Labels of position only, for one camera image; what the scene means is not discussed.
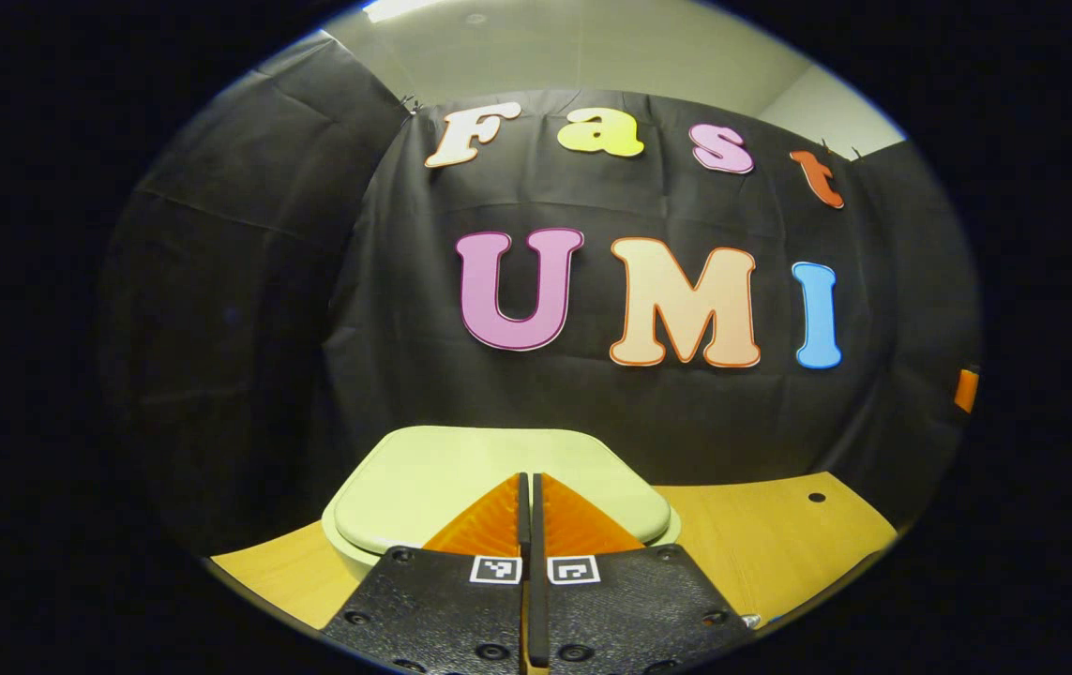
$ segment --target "hole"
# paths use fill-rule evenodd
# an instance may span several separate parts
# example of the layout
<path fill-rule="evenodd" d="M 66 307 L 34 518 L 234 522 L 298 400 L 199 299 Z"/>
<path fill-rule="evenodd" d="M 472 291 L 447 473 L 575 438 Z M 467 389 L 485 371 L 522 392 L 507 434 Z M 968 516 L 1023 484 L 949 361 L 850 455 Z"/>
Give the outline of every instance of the hole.
<path fill-rule="evenodd" d="M 487 661 L 502 661 L 510 656 L 510 649 L 502 645 L 481 645 L 476 648 L 476 656 L 487 659 Z"/>
<path fill-rule="evenodd" d="M 565 645 L 559 654 L 562 661 L 584 661 L 594 656 L 595 650 L 584 645 Z"/>
<path fill-rule="evenodd" d="M 407 661 L 404 658 L 394 658 L 393 665 L 401 665 L 402 668 L 406 668 L 407 671 L 428 672 L 427 668 L 419 665 L 419 663 Z"/>
<path fill-rule="evenodd" d="M 678 662 L 673 659 L 668 659 L 668 661 L 658 661 L 652 663 L 652 665 L 644 668 L 643 675 L 649 675 L 649 672 L 665 672 L 670 670 L 670 668 L 676 666 Z"/>

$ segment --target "ceiling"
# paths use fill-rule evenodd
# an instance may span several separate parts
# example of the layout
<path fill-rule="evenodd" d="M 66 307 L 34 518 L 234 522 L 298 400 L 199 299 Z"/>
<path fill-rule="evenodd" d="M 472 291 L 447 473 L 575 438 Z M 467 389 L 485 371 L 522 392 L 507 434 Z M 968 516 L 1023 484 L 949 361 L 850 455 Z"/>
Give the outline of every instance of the ceiling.
<path fill-rule="evenodd" d="M 326 30 L 399 98 L 422 104 L 527 89 L 617 89 L 757 117 L 810 61 L 688 0 L 442 0 Z"/>

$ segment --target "ceiling light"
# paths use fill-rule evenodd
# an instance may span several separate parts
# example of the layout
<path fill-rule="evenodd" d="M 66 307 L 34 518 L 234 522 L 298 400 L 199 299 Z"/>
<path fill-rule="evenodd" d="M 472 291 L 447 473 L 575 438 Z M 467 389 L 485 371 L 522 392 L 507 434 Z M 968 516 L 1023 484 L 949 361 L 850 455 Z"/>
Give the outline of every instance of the ceiling light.
<path fill-rule="evenodd" d="M 440 0 L 377 0 L 376 3 L 366 4 L 364 13 L 369 14 L 370 21 L 377 22 L 435 3 Z"/>

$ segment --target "yellow letter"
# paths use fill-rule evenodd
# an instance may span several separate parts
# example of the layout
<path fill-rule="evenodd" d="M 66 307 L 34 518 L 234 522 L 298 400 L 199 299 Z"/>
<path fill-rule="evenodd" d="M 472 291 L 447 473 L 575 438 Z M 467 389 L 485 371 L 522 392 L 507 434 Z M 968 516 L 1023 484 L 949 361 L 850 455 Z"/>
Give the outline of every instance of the yellow letter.
<path fill-rule="evenodd" d="M 582 153 L 607 150 L 608 154 L 634 158 L 643 142 L 635 137 L 635 118 L 611 108 L 581 108 L 569 112 L 569 123 L 556 134 L 561 146 Z"/>
<path fill-rule="evenodd" d="M 470 140 L 475 136 L 481 142 L 493 140 L 502 126 L 498 117 L 503 116 L 508 120 L 513 120 L 518 118 L 520 111 L 519 103 L 510 102 L 498 103 L 496 106 L 448 112 L 445 118 L 446 123 L 448 123 L 448 129 L 445 129 L 445 137 L 441 138 L 436 153 L 428 158 L 423 165 L 434 168 L 470 162 L 476 158 L 476 148 L 470 148 Z"/>
<path fill-rule="evenodd" d="M 748 368 L 760 361 L 748 288 L 757 264 L 748 253 L 713 250 L 698 285 L 690 287 L 686 273 L 659 240 L 625 236 L 614 240 L 611 252 L 626 266 L 626 318 L 623 338 L 611 345 L 614 363 L 658 364 L 665 359 L 665 346 L 656 341 L 657 313 L 682 363 L 694 359 L 712 317 L 715 334 L 702 350 L 706 363 Z"/>

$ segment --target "wooden surface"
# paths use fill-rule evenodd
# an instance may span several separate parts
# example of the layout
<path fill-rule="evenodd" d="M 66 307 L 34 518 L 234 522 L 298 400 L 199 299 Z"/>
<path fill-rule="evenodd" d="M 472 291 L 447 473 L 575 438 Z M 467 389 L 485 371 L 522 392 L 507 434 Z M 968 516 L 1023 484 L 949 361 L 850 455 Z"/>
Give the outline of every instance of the wooden surface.
<path fill-rule="evenodd" d="M 741 614 L 765 626 L 884 548 L 895 530 L 830 474 L 736 485 L 658 486 L 682 519 L 678 543 Z M 815 502 L 809 495 L 823 495 Z M 314 628 L 359 580 L 317 522 L 213 557 L 252 592 Z"/>

